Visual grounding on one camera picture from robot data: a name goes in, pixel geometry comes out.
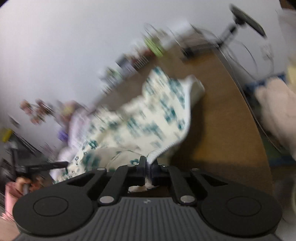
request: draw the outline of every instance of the ribbed surface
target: ribbed surface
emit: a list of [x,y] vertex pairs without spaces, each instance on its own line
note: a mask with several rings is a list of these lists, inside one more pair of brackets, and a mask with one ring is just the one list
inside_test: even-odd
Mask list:
[[[111,207],[101,207],[80,230],[56,238],[20,235],[16,241],[228,241],[228,237],[209,228],[194,208],[175,204],[171,198],[122,198]],[[252,240],[278,240],[268,235]]]

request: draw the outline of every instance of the white wall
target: white wall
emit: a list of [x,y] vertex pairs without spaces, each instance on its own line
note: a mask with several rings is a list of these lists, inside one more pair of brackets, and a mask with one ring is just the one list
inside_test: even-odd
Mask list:
[[[145,22],[165,27],[188,19],[219,35],[232,21],[230,2],[262,24],[273,47],[275,72],[284,71],[278,0],[9,0],[0,8],[0,121],[8,125],[10,114],[33,145],[54,143],[53,120],[34,126],[19,109],[20,101],[74,99],[87,105],[101,93],[98,71],[129,50],[144,33]],[[250,48],[264,76],[269,66],[259,51],[262,38],[251,28],[240,29],[236,38]],[[254,70],[243,47],[232,48]]]

